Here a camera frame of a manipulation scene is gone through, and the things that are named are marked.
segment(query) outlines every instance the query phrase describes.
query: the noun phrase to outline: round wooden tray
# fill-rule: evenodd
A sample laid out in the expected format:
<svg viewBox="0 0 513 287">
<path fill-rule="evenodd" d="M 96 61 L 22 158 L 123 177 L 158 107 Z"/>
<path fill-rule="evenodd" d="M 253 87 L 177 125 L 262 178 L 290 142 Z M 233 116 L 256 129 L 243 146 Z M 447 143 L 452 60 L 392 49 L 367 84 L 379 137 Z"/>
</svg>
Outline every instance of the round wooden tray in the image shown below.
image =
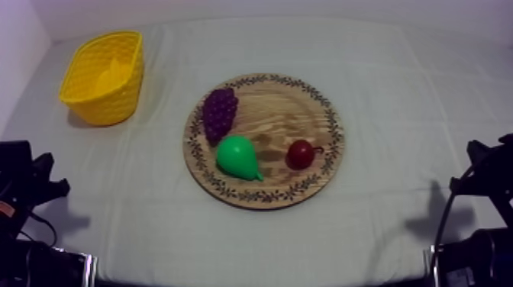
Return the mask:
<svg viewBox="0 0 513 287">
<path fill-rule="evenodd" d="M 279 74 L 238 76 L 215 89 L 230 87 L 239 98 L 230 134 L 253 142 L 264 180 L 236 179 L 217 169 L 216 148 L 208 145 L 202 123 L 209 92 L 189 115 L 183 137 L 187 167 L 196 181 L 229 205 L 256 210 L 289 207 L 319 192 L 336 173 L 344 151 L 344 129 L 331 103 L 302 80 Z M 307 169 L 293 170 L 285 157 L 300 139 L 323 147 L 324 153 L 316 154 Z"/>
</svg>

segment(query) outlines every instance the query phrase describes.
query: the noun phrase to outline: white sheet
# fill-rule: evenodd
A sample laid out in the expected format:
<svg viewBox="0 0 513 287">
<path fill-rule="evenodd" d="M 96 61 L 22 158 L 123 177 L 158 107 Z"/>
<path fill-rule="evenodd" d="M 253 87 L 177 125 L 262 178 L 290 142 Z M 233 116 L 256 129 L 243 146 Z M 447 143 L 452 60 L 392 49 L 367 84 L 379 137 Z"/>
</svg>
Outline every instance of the white sheet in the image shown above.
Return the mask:
<svg viewBox="0 0 513 287">
<path fill-rule="evenodd" d="M 151 285 L 329 286 L 422 276 L 451 176 L 468 140 L 496 144 L 513 122 L 513 53 L 459 35 L 335 18 L 175 22 L 140 29 L 146 72 L 129 120 L 86 127 L 58 102 L 73 51 L 56 44 L 4 139 L 50 151 L 73 189 L 38 208 L 60 245 L 99 257 L 103 279 Z M 334 179 L 280 211 L 232 208 L 205 193 L 182 155 L 184 123 L 213 86 L 285 73 L 336 106 L 347 148 Z M 458 198 L 446 239 L 501 225 Z M 40 239 L 50 233 L 29 222 Z"/>
</svg>

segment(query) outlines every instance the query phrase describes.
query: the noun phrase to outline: grape cluster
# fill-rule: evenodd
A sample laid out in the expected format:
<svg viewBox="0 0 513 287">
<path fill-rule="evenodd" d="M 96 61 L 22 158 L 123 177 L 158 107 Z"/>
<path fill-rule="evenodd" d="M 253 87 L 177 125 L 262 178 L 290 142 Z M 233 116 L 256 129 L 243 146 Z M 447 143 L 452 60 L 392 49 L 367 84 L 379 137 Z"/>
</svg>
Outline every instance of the grape cluster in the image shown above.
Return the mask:
<svg viewBox="0 0 513 287">
<path fill-rule="evenodd" d="M 205 99 L 203 126 L 211 146 L 216 146 L 231 130 L 238 102 L 233 89 L 216 89 Z"/>
</svg>

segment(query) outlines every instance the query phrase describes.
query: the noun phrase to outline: yellow basket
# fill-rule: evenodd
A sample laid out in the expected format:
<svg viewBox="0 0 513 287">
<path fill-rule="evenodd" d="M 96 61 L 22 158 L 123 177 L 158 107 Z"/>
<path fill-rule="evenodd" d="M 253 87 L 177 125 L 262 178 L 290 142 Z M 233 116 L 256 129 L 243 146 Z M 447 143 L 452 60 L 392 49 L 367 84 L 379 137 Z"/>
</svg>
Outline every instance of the yellow basket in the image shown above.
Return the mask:
<svg viewBox="0 0 513 287">
<path fill-rule="evenodd" d="M 59 98 L 89 124 L 117 124 L 137 107 L 143 65 L 140 33 L 97 37 L 75 52 Z"/>
</svg>

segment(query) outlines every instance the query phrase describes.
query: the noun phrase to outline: plastic fruit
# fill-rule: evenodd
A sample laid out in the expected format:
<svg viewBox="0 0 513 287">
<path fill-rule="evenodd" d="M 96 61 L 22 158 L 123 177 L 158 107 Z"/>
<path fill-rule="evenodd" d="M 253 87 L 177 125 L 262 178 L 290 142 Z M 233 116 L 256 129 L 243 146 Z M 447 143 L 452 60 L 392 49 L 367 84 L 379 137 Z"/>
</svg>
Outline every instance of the plastic fruit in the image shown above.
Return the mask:
<svg viewBox="0 0 513 287">
<path fill-rule="evenodd" d="M 251 141 L 243 136 L 224 138 L 219 143 L 217 162 L 224 172 L 232 176 L 263 181 L 263 176 L 258 171 L 255 148 Z"/>
<path fill-rule="evenodd" d="M 217 89 L 208 95 L 203 104 L 203 126 L 208 143 L 215 146 L 231 130 L 237 113 L 239 99 L 234 90 Z"/>
<path fill-rule="evenodd" d="M 315 158 L 315 152 L 322 153 L 322 147 L 312 147 L 306 140 L 297 140 L 292 143 L 287 152 L 287 164 L 292 169 L 306 169 Z"/>
</svg>

